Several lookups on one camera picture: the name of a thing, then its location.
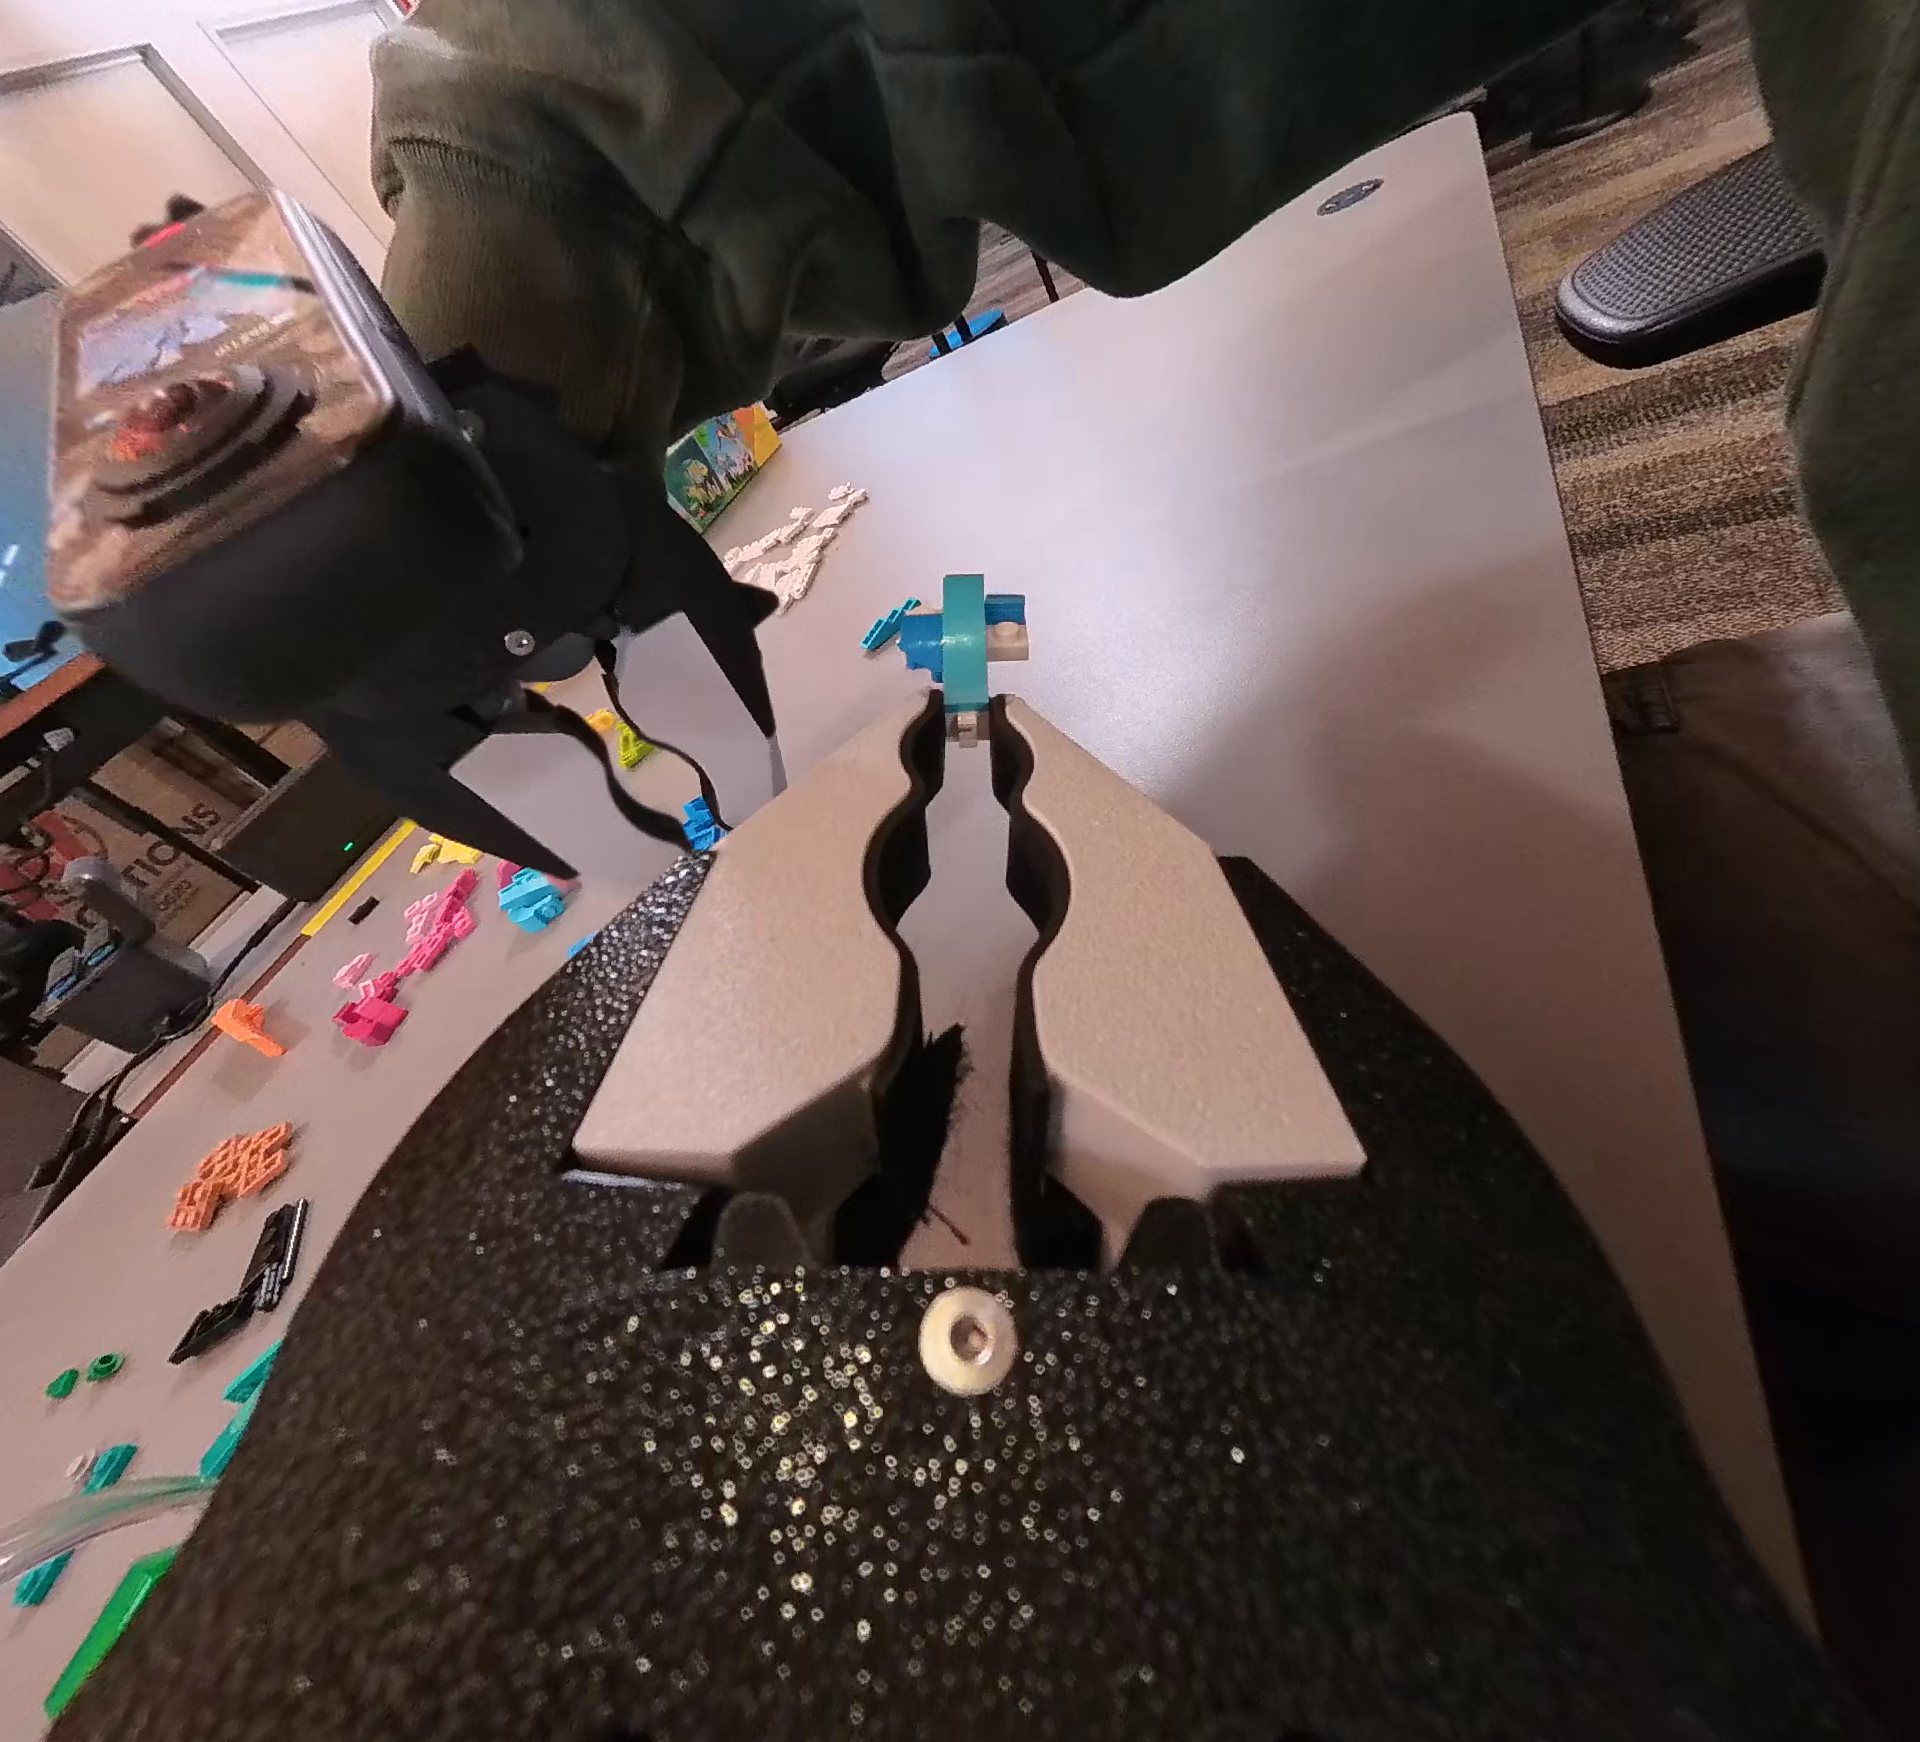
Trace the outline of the group of teal lego pieces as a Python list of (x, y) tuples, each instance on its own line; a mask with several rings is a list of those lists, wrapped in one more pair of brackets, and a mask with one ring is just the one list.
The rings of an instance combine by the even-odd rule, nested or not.
[[(202, 1451), (195, 1469), (187, 1473), (170, 1475), (189, 1475), (198, 1473), (206, 1477), (220, 1479), (230, 1460), (234, 1458), (241, 1440), (244, 1438), (254, 1414), (258, 1410), (263, 1388), (274, 1372), (279, 1352), (284, 1349), (282, 1341), (270, 1345), (248, 1366), (236, 1375), (227, 1388), (222, 1391), (222, 1401), (227, 1402), (227, 1420), (216, 1433), (213, 1442)], [(137, 1460), (139, 1444), (137, 1442), (115, 1442), (99, 1451), (89, 1451), (81, 1458), (81, 1473), (69, 1479), (69, 1493), (74, 1492), (95, 1492), (108, 1490), (123, 1480), (137, 1480), (160, 1475), (132, 1475), (132, 1463)], [(17, 1586), (4, 1587), (8, 1599), (17, 1608), (39, 1605), (46, 1595), (60, 1583), (60, 1575), (70, 1563), (73, 1553), (58, 1560), (46, 1561), (30, 1570)]]

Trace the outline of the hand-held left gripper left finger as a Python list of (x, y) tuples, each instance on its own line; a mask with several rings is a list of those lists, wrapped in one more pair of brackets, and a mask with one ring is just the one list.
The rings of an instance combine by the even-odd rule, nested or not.
[(904, 1250), (947, 1106), (920, 1102), (946, 716), (911, 693), (720, 839), (572, 1140), (580, 1189), (767, 1195), (834, 1250)]

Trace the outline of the clear plastic bag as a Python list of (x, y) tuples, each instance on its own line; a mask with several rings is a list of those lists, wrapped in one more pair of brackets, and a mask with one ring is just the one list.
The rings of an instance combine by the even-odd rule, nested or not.
[(74, 1492), (37, 1507), (3, 1529), (3, 1586), (17, 1586), (30, 1570), (74, 1553), (95, 1538), (180, 1511), (200, 1511), (216, 1487), (216, 1477), (198, 1473), (160, 1475)]

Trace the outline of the person's right forearm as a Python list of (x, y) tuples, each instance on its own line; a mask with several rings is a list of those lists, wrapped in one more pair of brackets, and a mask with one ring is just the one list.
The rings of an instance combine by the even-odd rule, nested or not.
[(947, 318), (983, 221), (1082, 270), (1103, 248), (991, 0), (422, 0), (373, 75), (402, 326), (604, 454), (656, 464), (793, 338)]

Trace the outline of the black lego plates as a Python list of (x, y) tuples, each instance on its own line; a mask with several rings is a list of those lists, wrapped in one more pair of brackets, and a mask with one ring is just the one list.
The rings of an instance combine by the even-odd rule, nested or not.
[(180, 1366), (272, 1315), (290, 1290), (302, 1259), (311, 1202), (302, 1196), (270, 1215), (254, 1247), (252, 1262), (232, 1296), (200, 1311), (176, 1341), (167, 1360)]

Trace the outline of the dark green zip jacket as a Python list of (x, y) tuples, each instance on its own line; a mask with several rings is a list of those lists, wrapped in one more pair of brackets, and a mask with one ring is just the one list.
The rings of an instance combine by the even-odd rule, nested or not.
[[(1198, 267), (1362, 148), (1615, 0), (858, 0), (892, 153), (1094, 286)], [(1917, 712), (1917, 0), (1745, 0), (1828, 253), (1791, 399), (1811, 528)]]

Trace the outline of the pile of white lego pieces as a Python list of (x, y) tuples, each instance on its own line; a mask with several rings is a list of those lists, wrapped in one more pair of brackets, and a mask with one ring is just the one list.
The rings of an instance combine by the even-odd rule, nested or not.
[(833, 542), (869, 500), (864, 486), (837, 483), (822, 506), (795, 508), (782, 525), (729, 547), (723, 564), (733, 582), (772, 596), (785, 614), (806, 597)]

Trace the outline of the small blue teal lego assembly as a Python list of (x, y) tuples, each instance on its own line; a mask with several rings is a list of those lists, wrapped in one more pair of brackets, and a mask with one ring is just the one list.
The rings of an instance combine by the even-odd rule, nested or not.
[(990, 736), (991, 664), (1030, 656), (1027, 597), (996, 591), (978, 573), (953, 573), (935, 605), (904, 614), (895, 642), (908, 669), (939, 689), (947, 741), (979, 746)]

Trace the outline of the colourful lego set box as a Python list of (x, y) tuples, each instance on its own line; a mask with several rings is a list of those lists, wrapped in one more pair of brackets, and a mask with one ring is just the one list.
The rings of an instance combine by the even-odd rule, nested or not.
[(713, 418), (665, 455), (662, 481), (674, 510), (697, 529), (708, 529), (780, 450), (780, 431), (765, 403)]

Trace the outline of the pile of orange lego plates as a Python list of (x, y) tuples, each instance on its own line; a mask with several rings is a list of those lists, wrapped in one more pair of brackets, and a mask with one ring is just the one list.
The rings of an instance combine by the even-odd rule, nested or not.
[(165, 1222), (167, 1231), (204, 1232), (227, 1202), (252, 1198), (274, 1186), (291, 1164), (296, 1137), (296, 1123), (279, 1121), (222, 1140), (178, 1186)]

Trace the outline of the pile of pink lego pieces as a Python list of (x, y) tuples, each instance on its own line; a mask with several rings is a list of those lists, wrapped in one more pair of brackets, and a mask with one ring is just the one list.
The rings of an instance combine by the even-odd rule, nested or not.
[(334, 976), (334, 985), (345, 996), (332, 1018), (334, 1027), (352, 1043), (383, 1047), (406, 1024), (410, 1009), (402, 1004), (402, 985), (434, 971), (444, 958), (475, 929), (470, 898), (477, 888), (477, 868), (464, 866), (442, 888), (420, 897), (407, 909), (407, 948), (399, 961), (375, 969), (373, 954), (362, 954)]

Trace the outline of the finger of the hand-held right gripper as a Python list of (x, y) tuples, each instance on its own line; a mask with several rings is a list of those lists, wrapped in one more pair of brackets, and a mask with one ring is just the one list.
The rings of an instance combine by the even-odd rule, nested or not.
[(757, 630), (779, 611), (779, 596), (733, 578), (700, 533), (668, 533), (661, 602), (662, 614), (685, 616), (761, 735), (775, 741), (779, 719)]
[(366, 719), (340, 707), (318, 707), (315, 732), (397, 817), (499, 860), (561, 880), (578, 878), (578, 868), (557, 851), (455, 779), (455, 763), (487, 736), (462, 712)]

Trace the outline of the bright green lego plate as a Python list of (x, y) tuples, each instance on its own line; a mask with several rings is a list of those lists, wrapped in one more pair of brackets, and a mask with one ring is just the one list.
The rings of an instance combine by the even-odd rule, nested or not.
[(83, 1636), (60, 1669), (58, 1680), (46, 1692), (42, 1709), (48, 1721), (55, 1721), (73, 1703), (87, 1681), (96, 1675), (112, 1647), (152, 1598), (159, 1581), (175, 1566), (178, 1553), (180, 1546), (172, 1543), (141, 1555), (125, 1570), (90, 1630)]

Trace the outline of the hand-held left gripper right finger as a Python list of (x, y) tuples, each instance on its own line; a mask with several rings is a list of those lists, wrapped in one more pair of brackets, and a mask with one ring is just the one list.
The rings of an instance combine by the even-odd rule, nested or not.
[(996, 699), (1016, 984), (1017, 1243), (1126, 1243), (1152, 1202), (1357, 1177), (1357, 1129), (1222, 857), (1019, 699)]

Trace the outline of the cardboard box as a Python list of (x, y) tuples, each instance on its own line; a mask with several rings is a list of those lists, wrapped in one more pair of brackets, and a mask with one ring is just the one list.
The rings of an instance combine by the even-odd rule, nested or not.
[(93, 924), (63, 887), (64, 865), (99, 857), (115, 865), (152, 909), (160, 932), (192, 944), (246, 897), (189, 852), (214, 851), (268, 792), (244, 769), (192, 732), (159, 725), (121, 749), (85, 789), (51, 794), (44, 738), (22, 743), (4, 765), (4, 908), (26, 919)]

